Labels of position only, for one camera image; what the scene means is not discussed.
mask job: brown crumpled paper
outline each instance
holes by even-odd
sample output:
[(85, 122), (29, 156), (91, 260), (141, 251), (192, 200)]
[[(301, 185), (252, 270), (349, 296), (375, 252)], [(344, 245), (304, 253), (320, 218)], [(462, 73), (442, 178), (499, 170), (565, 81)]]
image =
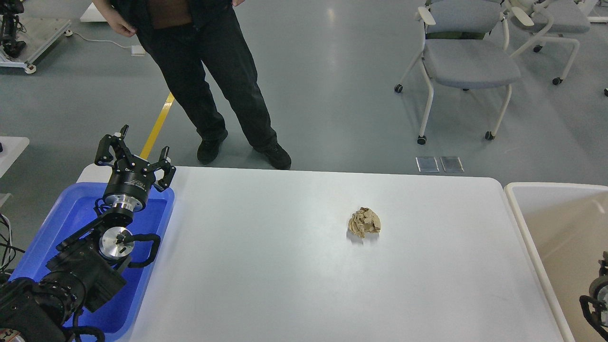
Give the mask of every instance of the brown crumpled paper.
[(361, 207), (348, 221), (348, 230), (364, 239), (366, 232), (380, 232), (380, 218), (370, 208)]

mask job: person's hand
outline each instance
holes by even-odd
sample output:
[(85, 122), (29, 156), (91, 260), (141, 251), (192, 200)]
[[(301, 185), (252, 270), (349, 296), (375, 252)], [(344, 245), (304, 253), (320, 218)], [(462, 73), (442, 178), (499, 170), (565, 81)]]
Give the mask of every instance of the person's hand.
[(112, 30), (120, 35), (133, 37), (137, 32), (137, 29), (131, 26), (116, 10), (109, 11), (104, 17), (108, 21), (108, 24), (110, 24), (110, 27), (112, 27)]

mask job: white bin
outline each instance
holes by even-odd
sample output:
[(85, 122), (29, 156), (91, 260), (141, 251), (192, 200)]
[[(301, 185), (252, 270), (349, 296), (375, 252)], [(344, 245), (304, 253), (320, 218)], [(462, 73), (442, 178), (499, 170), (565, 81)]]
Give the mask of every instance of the white bin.
[(505, 193), (564, 341), (603, 342), (579, 297), (589, 294), (608, 251), (608, 187), (511, 183)]

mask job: black shoe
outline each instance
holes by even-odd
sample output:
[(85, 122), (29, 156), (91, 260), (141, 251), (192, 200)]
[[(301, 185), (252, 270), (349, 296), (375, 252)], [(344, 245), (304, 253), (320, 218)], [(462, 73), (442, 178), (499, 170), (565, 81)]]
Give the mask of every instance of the black shoe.
[(287, 151), (283, 150), (283, 147), (278, 143), (267, 150), (260, 151), (263, 155), (268, 158), (270, 165), (278, 170), (289, 170), (291, 167), (291, 158)]
[(221, 137), (217, 140), (203, 140), (201, 145), (198, 147), (198, 151), (196, 152), (196, 157), (198, 161), (203, 165), (207, 165), (210, 162), (214, 161), (218, 156), (219, 146), (228, 136), (228, 132), (225, 131)]

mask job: gray floor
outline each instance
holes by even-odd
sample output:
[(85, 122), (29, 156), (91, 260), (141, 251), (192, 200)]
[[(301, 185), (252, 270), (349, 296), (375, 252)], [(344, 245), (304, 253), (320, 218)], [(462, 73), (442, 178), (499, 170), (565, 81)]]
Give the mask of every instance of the gray floor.
[[(581, 50), (560, 86), (568, 49), (549, 44), (517, 58), (523, 78), (514, 85), (497, 139), (493, 127), (502, 90), (463, 92), (437, 86), (425, 146), (416, 144), (426, 86), (415, 69), (403, 94), (393, 92), (419, 44), (412, 19), (420, 1), (248, 0), (237, 15), (254, 55), (260, 87), (292, 169), (417, 174), (416, 156), (459, 156), (462, 176), (503, 185), (546, 181), (607, 185), (608, 26), (580, 36)], [(90, 0), (27, 0), (24, 16), (71, 18), (92, 39), (138, 44), (105, 23), (80, 23)], [(599, 9), (608, 15), (605, 9)], [(501, 42), (496, 29), (490, 40)], [(527, 34), (511, 27), (514, 50)], [(90, 164), (99, 139), (130, 124), (127, 143), (138, 153), (168, 89), (153, 60), (131, 57), (110, 43), (61, 38), (36, 62), (38, 70), (0, 69), (0, 136), (26, 136), (30, 145), (0, 178), (1, 208), (26, 248), (55, 199)], [(210, 79), (230, 134), (210, 167), (270, 169), (247, 144), (229, 104)], [(179, 166), (198, 166), (199, 138), (175, 105), (151, 156), (164, 145)]]

